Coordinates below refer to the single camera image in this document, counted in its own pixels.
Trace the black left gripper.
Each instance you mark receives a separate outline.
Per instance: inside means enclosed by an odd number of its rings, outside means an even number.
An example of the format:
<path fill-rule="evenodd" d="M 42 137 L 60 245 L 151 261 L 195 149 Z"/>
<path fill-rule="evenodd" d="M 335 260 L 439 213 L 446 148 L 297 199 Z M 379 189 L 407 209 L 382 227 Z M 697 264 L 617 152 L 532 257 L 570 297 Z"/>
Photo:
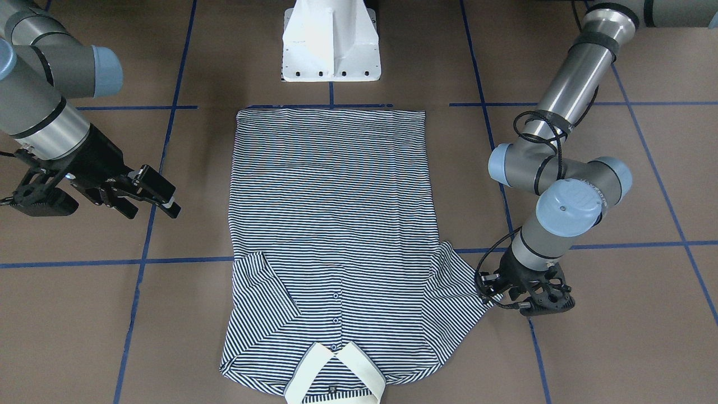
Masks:
<path fill-rule="evenodd" d="M 553 304 L 551 301 L 553 296 L 548 287 L 547 273 L 548 269 L 534 270 L 524 266 L 510 247 L 500 259 L 499 268 L 495 273 L 482 271 L 475 273 L 475 288 L 483 305 L 500 306 L 502 297 L 496 296 L 509 291 L 512 300 L 528 292 L 532 304 L 549 306 Z"/>

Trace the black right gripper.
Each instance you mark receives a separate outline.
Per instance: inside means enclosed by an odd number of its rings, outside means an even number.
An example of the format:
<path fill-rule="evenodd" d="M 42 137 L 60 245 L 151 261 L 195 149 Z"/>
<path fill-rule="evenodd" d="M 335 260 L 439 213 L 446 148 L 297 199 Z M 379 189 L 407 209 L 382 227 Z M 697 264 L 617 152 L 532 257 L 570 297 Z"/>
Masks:
<path fill-rule="evenodd" d="M 70 183 L 93 204 L 104 204 L 128 219 L 136 217 L 138 208 L 124 196 L 154 204 L 170 218 L 181 212 L 174 201 L 176 187 L 148 164 L 132 171 L 124 164 L 118 146 L 94 125 L 67 161 Z"/>

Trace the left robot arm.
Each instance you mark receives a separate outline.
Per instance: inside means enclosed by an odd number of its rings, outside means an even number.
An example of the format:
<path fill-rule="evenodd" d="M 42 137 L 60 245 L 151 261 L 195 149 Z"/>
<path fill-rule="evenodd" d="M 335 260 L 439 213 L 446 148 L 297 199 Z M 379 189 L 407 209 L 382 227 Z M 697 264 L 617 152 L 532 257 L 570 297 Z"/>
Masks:
<path fill-rule="evenodd" d="M 524 224 L 508 234 L 510 246 L 493 273 L 475 272 L 482 304 L 522 315 L 563 313 L 574 307 L 560 259 L 633 184 L 617 158 L 587 163 L 567 159 L 564 143 L 595 100 L 600 81 L 620 50 L 645 27 L 716 27 L 715 1 L 594 1 L 579 20 L 579 34 L 537 106 L 513 121 L 517 139 L 496 146 L 492 179 L 538 196 Z"/>

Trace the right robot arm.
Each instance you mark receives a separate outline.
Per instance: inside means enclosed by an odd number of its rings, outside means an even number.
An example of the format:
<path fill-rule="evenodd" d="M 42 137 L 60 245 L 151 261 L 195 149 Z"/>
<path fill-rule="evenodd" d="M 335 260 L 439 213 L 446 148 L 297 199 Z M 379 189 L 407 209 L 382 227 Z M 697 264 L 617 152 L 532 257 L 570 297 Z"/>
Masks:
<path fill-rule="evenodd" d="M 134 200 L 176 218 L 175 186 L 148 164 L 135 170 L 118 146 L 70 102 L 118 94 L 123 69 L 111 49 L 81 44 L 33 1 L 2 2 L 1 126 L 29 167 L 2 205 L 29 217 L 66 217 L 79 207 L 70 185 L 95 205 L 134 218 Z"/>

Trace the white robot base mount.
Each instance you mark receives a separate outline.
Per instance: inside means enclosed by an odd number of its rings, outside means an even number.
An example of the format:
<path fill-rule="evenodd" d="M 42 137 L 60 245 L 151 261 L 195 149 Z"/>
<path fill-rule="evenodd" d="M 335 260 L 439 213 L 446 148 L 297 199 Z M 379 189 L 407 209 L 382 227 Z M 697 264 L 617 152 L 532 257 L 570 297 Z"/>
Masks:
<path fill-rule="evenodd" d="M 297 1 L 284 13 L 286 82 L 380 80 L 377 1 Z"/>

